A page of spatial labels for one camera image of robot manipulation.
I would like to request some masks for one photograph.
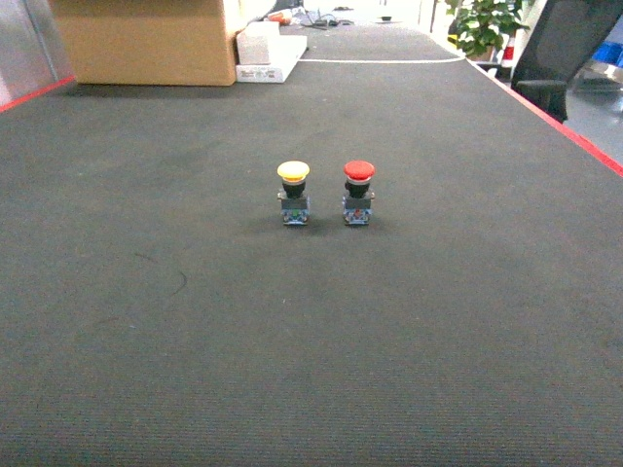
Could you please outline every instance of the yellow push button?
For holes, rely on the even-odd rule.
[[[276,173],[286,183],[302,182],[310,173],[310,167],[304,162],[288,161],[280,165]]]

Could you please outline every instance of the red push button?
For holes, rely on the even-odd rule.
[[[344,166],[344,173],[354,182],[366,182],[377,169],[366,161],[350,161]]]

